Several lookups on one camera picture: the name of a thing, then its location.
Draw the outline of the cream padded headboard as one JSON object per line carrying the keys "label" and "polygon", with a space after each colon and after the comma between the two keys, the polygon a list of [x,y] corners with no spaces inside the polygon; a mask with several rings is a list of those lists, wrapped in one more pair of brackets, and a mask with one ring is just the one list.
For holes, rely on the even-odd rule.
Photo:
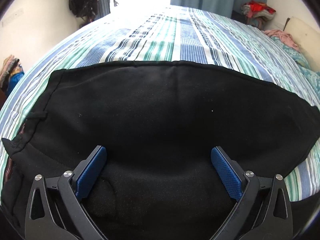
{"label": "cream padded headboard", "polygon": [[319,72],[319,32],[295,17],[288,20],[284,31],[292,35],[294,42],[307,59],[311,70]]}

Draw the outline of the black pants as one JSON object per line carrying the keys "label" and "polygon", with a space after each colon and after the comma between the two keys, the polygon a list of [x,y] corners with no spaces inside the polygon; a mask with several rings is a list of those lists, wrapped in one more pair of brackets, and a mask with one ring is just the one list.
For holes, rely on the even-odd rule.
{"label": "black pants", "polygon": [[110,62],[57,70],[20,134],[2,207],[18,232],[31,182],[74,169],[98,145],[104,168],[84,208],[109,239],[209,239],[231,199],[210,152],[287,176],[319,139],[319,109],[279,86],[193,62]]}

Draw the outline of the colourful clothes pile left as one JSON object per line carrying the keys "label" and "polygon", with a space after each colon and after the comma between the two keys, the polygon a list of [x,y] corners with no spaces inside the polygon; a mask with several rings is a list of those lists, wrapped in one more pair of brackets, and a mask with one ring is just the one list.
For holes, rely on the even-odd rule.
{"label": "colourful clothes pile left", "polygon": [[9,96],[17,83],[24,76],[24,70],[20,60],[10,55],[3,61],[1,67],[1,91]]}

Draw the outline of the pink crumpled cloth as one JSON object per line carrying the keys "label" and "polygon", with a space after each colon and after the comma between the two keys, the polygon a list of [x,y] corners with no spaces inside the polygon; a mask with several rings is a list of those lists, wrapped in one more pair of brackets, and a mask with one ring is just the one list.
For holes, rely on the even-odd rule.
{"label": "pink crumpled cloth", "polygon": [[287,45],[288,47],[296,50],[297,52],[300,52],[300,48],[299,46],[294,42],[293,37],[291,34],[282,31],[282,30],[278,30],[278,29],[272,29],[272,30],[265,30],[263,31],[263,33],[265,35],[267,35],[268,37],[277,37],[280,39],[280,41]]}

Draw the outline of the red and grey clothes pile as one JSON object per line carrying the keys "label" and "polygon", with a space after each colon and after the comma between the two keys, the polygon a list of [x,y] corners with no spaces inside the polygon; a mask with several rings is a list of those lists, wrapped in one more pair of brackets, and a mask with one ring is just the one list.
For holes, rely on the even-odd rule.
{"label": "red and grey clothes pile", "polygon": [[256,1],[250,1],[243,4],[241,10],[247,18],[262,17],[267,21],[272,20],[276,14],[276,11],[266,3]]}

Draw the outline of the striped bed sheet mattress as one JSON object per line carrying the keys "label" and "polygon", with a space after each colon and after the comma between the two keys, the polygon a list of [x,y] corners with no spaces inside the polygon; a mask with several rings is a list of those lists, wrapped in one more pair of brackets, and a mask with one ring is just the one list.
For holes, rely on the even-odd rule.
{"label": "striped bed sheet mattress", "polygon": [[1,136],[12,139],[52,72],[110,61],[178,61],[215,64],[279,85],[319,106],[319,74],[303,69],[256,28],[210,12],[168,7],[127,22],[108,15],[57,44],[25,75],[1,110]]}

